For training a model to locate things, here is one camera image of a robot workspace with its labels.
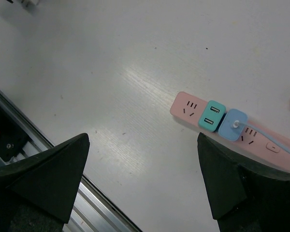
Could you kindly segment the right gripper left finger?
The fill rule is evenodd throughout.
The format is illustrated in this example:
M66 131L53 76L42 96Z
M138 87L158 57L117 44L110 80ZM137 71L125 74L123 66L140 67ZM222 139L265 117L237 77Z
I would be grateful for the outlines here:
M90 142L81 133L0 167L0 232L60 232L70 220Z

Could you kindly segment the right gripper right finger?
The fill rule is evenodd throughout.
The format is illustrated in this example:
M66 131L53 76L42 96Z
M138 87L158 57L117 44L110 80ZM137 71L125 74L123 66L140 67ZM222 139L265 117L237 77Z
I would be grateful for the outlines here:
M198 156L221 232L290 232L290 173L238 154L200 133Z

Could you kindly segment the light blue charger plug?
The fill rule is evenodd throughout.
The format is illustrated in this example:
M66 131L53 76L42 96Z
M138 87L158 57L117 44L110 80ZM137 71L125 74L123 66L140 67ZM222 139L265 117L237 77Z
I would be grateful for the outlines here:
M240 137L247 121L246 113L238 109L230 109L218 129L218 134L220 137L234 142Z

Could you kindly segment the teal plug adapter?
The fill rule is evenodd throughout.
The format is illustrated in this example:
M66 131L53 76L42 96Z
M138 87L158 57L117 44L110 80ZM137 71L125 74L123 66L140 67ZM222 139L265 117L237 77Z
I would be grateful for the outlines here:
M198 126L209 132L214 132L218 128L225 112L225 105L217 101L210 100L198 121Z

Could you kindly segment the pink power strip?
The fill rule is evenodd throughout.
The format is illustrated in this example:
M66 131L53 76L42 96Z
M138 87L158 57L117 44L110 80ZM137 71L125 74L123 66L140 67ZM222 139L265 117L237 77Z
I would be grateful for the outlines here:
M185 122L198 132L204 133L243 156L290 172L290 139L262 126L248 116L248 121L238 140L234 142L226 140L219 136L218 129L226 113L230 110L229 108L226 108L226 112L214 132L198 126L198 121L207 103L188 93L179 92L170 108L170 113L180 122Z

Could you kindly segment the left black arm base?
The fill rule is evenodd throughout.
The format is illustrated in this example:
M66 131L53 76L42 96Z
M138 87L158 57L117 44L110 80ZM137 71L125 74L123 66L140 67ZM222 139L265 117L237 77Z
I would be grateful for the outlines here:
M0 158L7 162L18 155L29 136L0 108Z

